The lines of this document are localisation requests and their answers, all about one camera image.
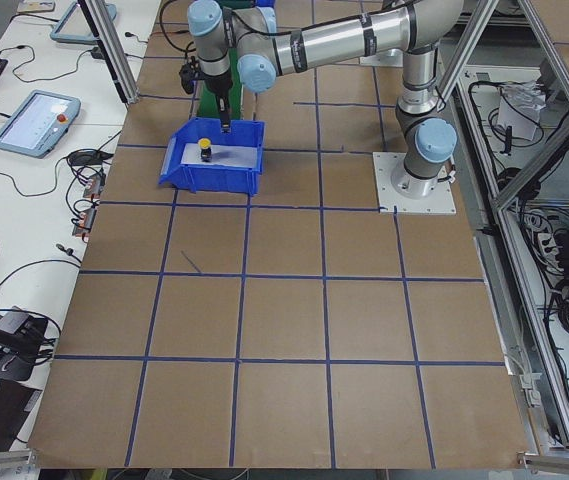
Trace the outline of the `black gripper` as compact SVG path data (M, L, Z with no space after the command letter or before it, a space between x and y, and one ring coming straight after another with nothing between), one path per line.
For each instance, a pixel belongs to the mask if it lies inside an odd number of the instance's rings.
M221 124L221 131L229 133L231 131L231 107L229 102L230 93L230 71L219 75L203 73L203 80L206 88L217 96L217 110Z

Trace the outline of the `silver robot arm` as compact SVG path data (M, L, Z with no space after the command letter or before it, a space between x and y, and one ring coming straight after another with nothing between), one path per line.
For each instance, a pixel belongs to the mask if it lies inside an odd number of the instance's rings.
M423 199L457 143L455 129L436 112L444 100L436 87L436 66L439 41L462 8L460 1L388 1L375 12L284 32L271 7L229 9L216 1L195 1L187 21L196 54L181 68L180 80L186 92L197 80L205 83L215 96L221 129L228 132L234 72L248 90L262 93L280 76L399 50L403 91L396 118L408 151L391 182L400 195Z

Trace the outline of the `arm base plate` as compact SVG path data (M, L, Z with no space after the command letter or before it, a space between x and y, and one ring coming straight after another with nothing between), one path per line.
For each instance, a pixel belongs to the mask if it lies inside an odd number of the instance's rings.
M364 66L403 68L403 51L399 49L389 49L377 52L375 55L362 56L359 63Z
M437 176L417 179L404 165L403 152L374 152L378 210L388 214L455 215L456 207L448 171L441 165Z

